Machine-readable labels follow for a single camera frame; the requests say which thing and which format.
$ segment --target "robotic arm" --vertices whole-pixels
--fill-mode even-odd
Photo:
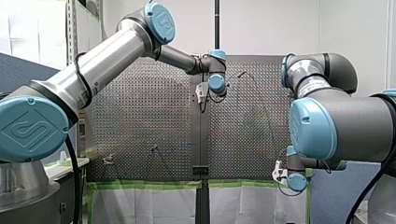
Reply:
[[[208,73],[207,93],[226,95],[225,52],[214,49],[199,57],[165,46],[175,34],[170,12],[161,4],[147,4],[124,17],[113,36],[79,54],[63,71],[46,81],[32,80],[0,101],[0,215],[10,206],[44,202],[40,197],[59,189],[49,182],[39,160],[64,143],[78,122],[78,111],[139,57],[168,63],[188,75]]]
[[[393,91],[350,97],[357,87],[352,64],[338,54],[287,56],[282,85],[294,93],[287,170],[276,164],[273,178],[303,191],[305,168],[343,170],[345,161],[384,162],[395,144]]]

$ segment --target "perforated metal panel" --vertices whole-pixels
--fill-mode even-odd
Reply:
[[[90,180],[191,178],[190,78],[163,63],[129,66],[92,102]],[[114,155],[114,164],[103,158]]]
[[[229,57],[227,98],[210,110],[210,178],[272,179],[279,151],[290,144],[290,98],[280,85],[281,60]]]
[[[163,63],[132,64],[88,113],[87,145],[98,155],[90,180],[186,180],[199,162],[209,163],[210,178],[271,179],[278,152],[290,144],[281,59],[229,56],[231,86],[225,101],[210,103],[209,119],[193,105],[194,78]],[[110,154],[114,164],[104,165]]]

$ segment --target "silver arm segment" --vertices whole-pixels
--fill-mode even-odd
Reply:
[[[186,73],[192,71],[198,64],[196,58],[170,46],[162,46],[156,49],[149,57],[156,61],[180,68]]]

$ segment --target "green tape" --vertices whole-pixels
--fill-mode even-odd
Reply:
[[[181,182],[149,182],[140,180],[116,180],[113,182],[93,182],[88,183],[88,188],[93,190],[101,189],[199,189],[200,181]]]
[[[243,186],[277,188],[276,182],[271,180],[209,180],[210,189],[240,188]]]
[[[78,163],[82,163],[82,162],[84,162],[86,160],[87,160],[86,158],[77,159]],[[56,165],[56,164],[58,164],[58,162],[57,161],[53,161],[53,162],[45,164],[44,166],[45,167],[49,167],[49,166]],[[59,165],[60,166],[70,166],[71,167],[72,166],[72,162],[70,161],[70,159],[67,159],[67,161],[63,161]]]
[[[93,189],[87,188],[88,223],[92,224]]]

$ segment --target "metal stand base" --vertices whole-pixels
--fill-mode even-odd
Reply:
[[[2,224],[58,224],[61,222],[60,185],[49,184],[46,195],[0,209]]]

